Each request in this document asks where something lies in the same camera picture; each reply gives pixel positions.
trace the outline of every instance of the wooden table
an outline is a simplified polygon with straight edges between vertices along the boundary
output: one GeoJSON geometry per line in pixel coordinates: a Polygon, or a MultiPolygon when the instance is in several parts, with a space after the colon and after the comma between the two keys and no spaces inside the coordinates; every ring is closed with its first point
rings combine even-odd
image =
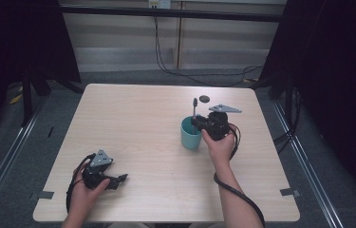
{"type": "Polygon", "coordinates": [[[103,149],[114,159],[106,175],[128,179],[116,191],[105,191],[88,220],[97,222],[222,221],[215,172],[207,145],[186,150],[180,143],[180,122],[192,115],[193,99],[207,95],[197,114],[207,116],[219,104],[229,113],[242,141],[232,168],[243,190],[263,211],[266,221],[296,221],[299,211],[289,188],[269,129],[254,92],[247,88],[163,85],[89,85],[33,213],[37,221],[66,217],[66,190],[72,171],[86,155],[103,149]]]}

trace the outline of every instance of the hand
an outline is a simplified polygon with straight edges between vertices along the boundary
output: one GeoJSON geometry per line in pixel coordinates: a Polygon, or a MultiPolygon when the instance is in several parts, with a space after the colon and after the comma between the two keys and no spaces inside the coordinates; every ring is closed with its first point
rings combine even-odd
{"type": "Polygon", "coordinates": [[[82,171],[87,163],[85,163],[77,172],[74,189],[71,195],[70,208],[68,216],[62,227],[80,227],[83,225],[86,217],[97,202],[98,196],[103,192],[110,180],[103,180],[95,189],[89,189],[83,181],[82,171]]]}
{"type": "Polygon", "coordinates": [[[229,134],[220,141],[214,141],[206,130],[202,129],[203,140],[207,143],[210,152],[211,160],[215,167],[220,165],[229,165],[232,150],[234,149],[234,132],[229,134]]]}

